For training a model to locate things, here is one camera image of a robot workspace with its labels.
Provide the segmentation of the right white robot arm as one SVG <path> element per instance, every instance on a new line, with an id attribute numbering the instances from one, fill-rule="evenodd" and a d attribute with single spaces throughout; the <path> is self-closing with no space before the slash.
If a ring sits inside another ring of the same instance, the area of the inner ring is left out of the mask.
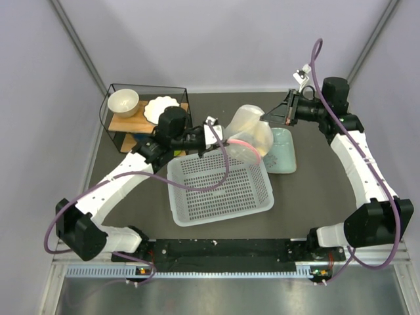
<path id="1" fill-rule="evenodd" d="M 353 248 L 399 242 L 413 215 L 410 199 L 401 199 L 381 174 L 367 144 L 364 126 L 348 111 L 349 84 L 340 77 L 323 81 L 321 96 L 307 98 L 291 89 L 262 121 L 293 126 L 298 121 L 316 122 L 339 158 L 356 199 L 356 210 L 344 222 L 313 228 L 306 252 L 316 260 L 331 247 Z"/>

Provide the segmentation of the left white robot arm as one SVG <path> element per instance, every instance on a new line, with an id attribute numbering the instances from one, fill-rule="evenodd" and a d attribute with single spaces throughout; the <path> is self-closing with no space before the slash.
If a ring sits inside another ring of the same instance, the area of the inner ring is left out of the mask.
<path id="1" fill-rule="evenodd" d="M 147 179 L 159 179 L 158 171 L 175 157 L 176 151 L 196 151 L 199 156 L 224 147 L 224 128 L 208 117 L 202 125 L 188 127 L 189 115 L 180 107 L 164 110 L 150 135 L 140 139 L 117 167 L 97 185 L 72 201 L 56 205 L 50 229 L 82 261 L 100 253 L 124 252 L 134 260 L 149 251 L 145 235 L 134 226 L 105 226 L 104 219 L 131 190 Z"/>

